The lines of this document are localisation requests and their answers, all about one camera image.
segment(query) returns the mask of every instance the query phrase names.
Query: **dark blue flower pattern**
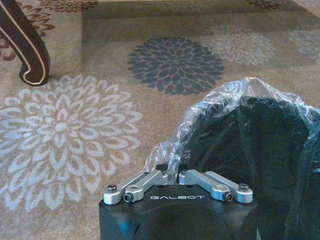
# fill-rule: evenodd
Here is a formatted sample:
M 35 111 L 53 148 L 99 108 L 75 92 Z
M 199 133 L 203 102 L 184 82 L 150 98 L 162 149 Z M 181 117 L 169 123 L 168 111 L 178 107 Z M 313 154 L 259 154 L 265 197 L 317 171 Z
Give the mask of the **dark blue flower pattern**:
M 224 70 L 217 54 L 184 37 L 150 39 L 129 56 L 135 79 L 171 95 L 209 91 Z

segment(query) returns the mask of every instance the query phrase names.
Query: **wooden furniture leg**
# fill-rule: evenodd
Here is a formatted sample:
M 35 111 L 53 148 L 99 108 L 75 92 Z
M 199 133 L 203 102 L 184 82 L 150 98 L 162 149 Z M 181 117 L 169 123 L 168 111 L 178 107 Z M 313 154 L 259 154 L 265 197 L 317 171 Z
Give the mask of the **wooden furniture leg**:
M 32 86 L 45 84 L 50 66 L 48 51 L 14 0 L 0 0 L 0 34 L 22 61 L 21 80 Z

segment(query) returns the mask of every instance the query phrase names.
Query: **white flower pattern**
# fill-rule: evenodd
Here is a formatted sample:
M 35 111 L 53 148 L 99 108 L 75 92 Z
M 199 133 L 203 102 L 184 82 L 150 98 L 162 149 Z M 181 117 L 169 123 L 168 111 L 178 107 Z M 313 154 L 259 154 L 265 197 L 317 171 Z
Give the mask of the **white flower pattern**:
M 298 5 L 303 7 L 311 7 L 320 5 L 320 0 L 294 0 Z
M 0 109 L 0 198 L 29 212 L 40 201 L 56 209 L 96 191 L 101 174 L 130 163 L 140 142 L 131 94 L 92 76 L 63 76 L 7 97 Z
M 298 52 L 320 64 L 320 24 L 305 24 L 290 32 Z
M 200 43 L 224 60 L 245 65 L 266 63 L 276 51 L 270 39 L 235 25 L 211 27 L 200 37 Z

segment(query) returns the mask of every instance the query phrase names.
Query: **black screw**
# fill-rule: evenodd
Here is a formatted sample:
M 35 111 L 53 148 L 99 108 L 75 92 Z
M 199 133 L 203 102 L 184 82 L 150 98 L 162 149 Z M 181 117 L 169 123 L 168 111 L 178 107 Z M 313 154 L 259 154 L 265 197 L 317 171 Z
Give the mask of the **black screw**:
M 231 193 L 231 192 L 227 192 L 225 195 L 224 195 L 224 198 L 227 202 L 231 202 L 233 199 L 234 199 L 234 195 Z
M 123 195 L 123 200 L 129 204 L 134 200 L 134 195 L 131 192 L 126 193 L 125 195 Z
M 249 186 L 246 183 L 240 183 L 239 184 L 239 190 L 242 192 L 248 192 L 249 191 Z
M 108 188 L 107 188 L 108 193 L 114 193 L 115 191 L 117 191 L 117 185 L 111 184 L 108 186 Z

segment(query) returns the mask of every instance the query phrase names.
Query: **clear plastic wrap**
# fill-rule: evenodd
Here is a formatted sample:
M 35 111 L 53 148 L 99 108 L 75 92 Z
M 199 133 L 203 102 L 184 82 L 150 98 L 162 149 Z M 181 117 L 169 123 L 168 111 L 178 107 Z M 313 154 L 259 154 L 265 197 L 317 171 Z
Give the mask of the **clear plastic wrap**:
M 180 164 L 248 183 L 259 203 L 262 240 L 320 239 L 320 110 L 246 77 L 187 108 L 173 136 L 154 147 L 150 171 Z

